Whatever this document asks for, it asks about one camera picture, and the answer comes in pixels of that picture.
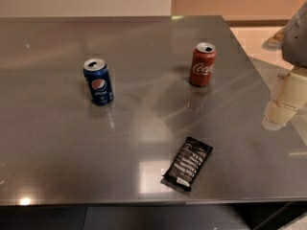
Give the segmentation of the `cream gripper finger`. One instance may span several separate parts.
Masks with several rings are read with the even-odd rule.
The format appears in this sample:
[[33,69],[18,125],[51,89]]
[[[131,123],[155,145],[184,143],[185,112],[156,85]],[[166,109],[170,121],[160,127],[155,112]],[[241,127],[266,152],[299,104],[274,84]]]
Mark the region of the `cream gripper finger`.
[[269,108],[268,119],[286,125],[307,103],[307,68],[295,66],[282,80]]

